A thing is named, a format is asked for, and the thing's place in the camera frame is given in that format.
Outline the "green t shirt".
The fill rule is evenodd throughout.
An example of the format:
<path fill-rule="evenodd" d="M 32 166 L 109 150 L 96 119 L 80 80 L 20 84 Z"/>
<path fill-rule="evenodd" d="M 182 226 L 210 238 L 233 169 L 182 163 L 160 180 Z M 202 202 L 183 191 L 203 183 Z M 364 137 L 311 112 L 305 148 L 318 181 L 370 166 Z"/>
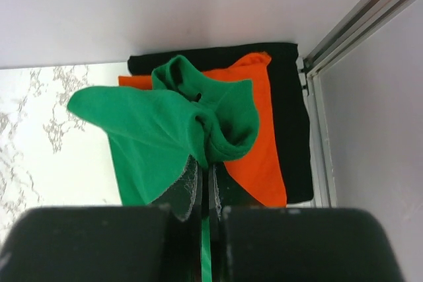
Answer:
<path fill-rule="evenodd" d="M 250 79 L 215 80 L 178 55 L 155 68 L 152 87 L 93 86 L 67 109 L 107 135 L 120 199 L 152 203 L 189 162 L 202 168 L 243 158 L 259 130 Z"/>

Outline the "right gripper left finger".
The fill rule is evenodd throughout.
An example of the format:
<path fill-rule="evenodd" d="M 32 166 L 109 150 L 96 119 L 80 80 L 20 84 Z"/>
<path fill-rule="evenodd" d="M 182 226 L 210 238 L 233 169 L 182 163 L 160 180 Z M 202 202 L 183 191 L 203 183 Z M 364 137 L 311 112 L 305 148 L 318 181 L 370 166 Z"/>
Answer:
<path fill-rule="evenodd" d="M 40 207 L 1 249 L 2 281 L 200 281 L 202 171 L 146 206 Z"/>

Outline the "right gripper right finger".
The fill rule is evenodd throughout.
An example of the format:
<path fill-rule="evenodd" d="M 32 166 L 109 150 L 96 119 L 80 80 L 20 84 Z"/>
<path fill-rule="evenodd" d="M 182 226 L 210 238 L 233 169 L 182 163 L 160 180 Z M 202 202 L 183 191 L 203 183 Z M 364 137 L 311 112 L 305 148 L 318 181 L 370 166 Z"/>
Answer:
<path fill-rule="evenodd" d="M 403 281 L 378 220 L 361 209 L 269 208 L 222 164 L 208 171 L 213 281 Z"/>

